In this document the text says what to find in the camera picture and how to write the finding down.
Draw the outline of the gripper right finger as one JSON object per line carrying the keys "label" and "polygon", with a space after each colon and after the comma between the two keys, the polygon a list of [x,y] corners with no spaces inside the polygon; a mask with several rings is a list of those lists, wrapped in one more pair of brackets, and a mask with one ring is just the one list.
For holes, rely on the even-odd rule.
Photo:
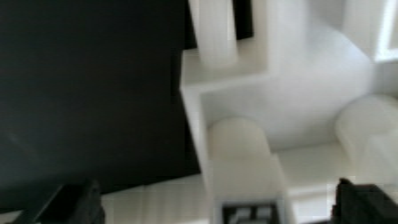
{"label": "gripper right finger", "polygon": [[335,224],[398,224],[398,203],[376,184],[354,184],[345,178],[336,186]]}

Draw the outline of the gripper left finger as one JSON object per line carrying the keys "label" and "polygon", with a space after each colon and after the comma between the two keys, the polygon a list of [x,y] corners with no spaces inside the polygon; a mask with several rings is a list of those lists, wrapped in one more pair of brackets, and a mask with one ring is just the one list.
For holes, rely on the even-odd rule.
{"label": "gripper left finger", "polygon": [[13,224],[106,224],[98,182],[61,185],[22,211]]}

